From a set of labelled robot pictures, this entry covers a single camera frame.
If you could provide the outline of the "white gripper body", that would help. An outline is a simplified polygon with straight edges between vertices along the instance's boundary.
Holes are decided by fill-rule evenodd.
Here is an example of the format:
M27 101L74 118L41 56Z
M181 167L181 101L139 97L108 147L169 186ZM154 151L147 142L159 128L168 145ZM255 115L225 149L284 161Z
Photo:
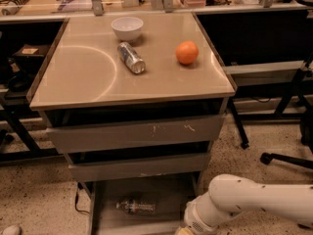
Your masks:
M209 223L212 207L211 201L206 196L198 196L188 202L184 213L184 223L194 235L214 235L216 228Z

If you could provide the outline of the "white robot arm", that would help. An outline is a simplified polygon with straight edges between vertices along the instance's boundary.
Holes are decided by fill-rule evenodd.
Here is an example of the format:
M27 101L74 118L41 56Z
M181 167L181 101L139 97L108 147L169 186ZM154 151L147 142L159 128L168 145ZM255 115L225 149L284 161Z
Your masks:
M270 212L313 227L310 184L263 184L232 174L215 176L207 191L188 202L175 235L215 235L216 228L246 212Z

